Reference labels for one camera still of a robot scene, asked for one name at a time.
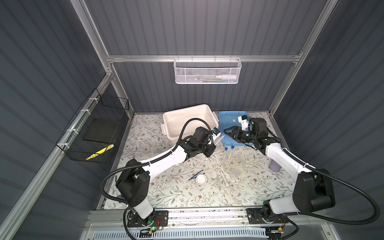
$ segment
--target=white plastic bin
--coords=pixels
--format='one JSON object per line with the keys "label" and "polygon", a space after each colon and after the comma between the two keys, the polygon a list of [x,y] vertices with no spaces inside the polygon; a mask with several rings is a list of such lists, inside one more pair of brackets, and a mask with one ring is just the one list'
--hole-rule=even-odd
{"label": "white plastic bin", "polygon": [[[191,118],[200,118],[204,120],[208,123],[211,130],[214,127],[218,128],[218,119],[216,114],[211,111],[208,105],[202,104],[164,113],[164,123],[161,124],[161,131],[163,132],[163,135],[167,135],[168,139],[171,140],[173,144],[176,144],[179,139],[181,129]],[[185,128],[183,138],[193,135],[197,127],[207,128],[201,121],[192,121]]]}

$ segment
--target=blue lid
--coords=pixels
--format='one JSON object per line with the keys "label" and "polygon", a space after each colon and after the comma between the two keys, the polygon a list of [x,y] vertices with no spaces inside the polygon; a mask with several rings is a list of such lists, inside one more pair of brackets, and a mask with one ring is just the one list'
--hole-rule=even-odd
{"label": "blue lid", "polygon": [[[249,114],[245,111],[221,111],[218,113],[218,125],[220,128],[220,132],[224,133],[224,129],[227,129],[232,126],[239,126],[241,124],[238,121],[238,117],[246,115],[249,117]],[[238,143],[233,140],[230,136],[225,136],[222,140],[223,144],[226,146],[244,146],[243,143]]]}

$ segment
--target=aluminum rail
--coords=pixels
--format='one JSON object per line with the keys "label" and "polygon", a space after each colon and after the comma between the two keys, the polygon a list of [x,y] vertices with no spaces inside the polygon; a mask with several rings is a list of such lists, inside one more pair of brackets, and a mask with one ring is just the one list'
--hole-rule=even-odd
{"label": "aluminum rail", "polygon": [[[70,1],[77,16],[80,19],[81,24],[85,29],[85,32],[88,35],[89,40],[92,43],[92,46],[95,52],[97,53],[100,59],[101,64],[104,67],[105,72],[107,73],[109,71],[112,71],[113,75],[115,76],[114,79],[112,79],[112,86],[115,89],[118,97],[129,99],[127,93],[124,90],[124,87],[122,86],[121,80],[113,64],[109,63],[106,59],[106,56],[108,55],[108,51],[103,43],[103,40],[101,38],[99,31],[96,28],[96,25],[93,21],[90,11],[88,10],[85,0],[70,0]],[[131,106],[131,102],[129,101],[130,116],[133,116],[133,112],[134,110]]]}
{"label": "aluminum rail", "polygon": [[297,63],[300,60],[299,55],[236,55],[236,56],[157,56],[157,55],[107,55],[109,63],[123,63],[123,62],[148,62],[148,63],[171,63],[175,59],[178,61],[231,61],[241,59],[241,62],[256,63],[256,62],[289,62]]}

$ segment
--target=small white dish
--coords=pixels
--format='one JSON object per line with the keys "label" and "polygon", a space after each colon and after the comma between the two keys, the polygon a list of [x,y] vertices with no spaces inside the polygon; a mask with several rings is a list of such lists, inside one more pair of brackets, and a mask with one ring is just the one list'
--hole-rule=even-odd
{"label": "small white dish", "polygon": [[203,186],[207,183],[207,177],[204,174],[199,174],[196,177],[196,183],[200,186]]}

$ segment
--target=vent grille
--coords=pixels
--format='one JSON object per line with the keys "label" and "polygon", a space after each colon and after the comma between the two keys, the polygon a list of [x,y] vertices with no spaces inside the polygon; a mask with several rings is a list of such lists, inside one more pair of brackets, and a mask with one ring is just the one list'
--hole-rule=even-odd
{"label": "vent grille", "polygon": [[[164,229],[152,233],[151,237],[139,237],[139,230],[130,231],[136,239],[185,239],[185,238],[227,238],[227,237],[259,237],[269,238],[264,228],[258,227],[231,227],[231,228],[191,228],[191,229]],[[94,240],[130,240],[124,230],[95,231]]]}

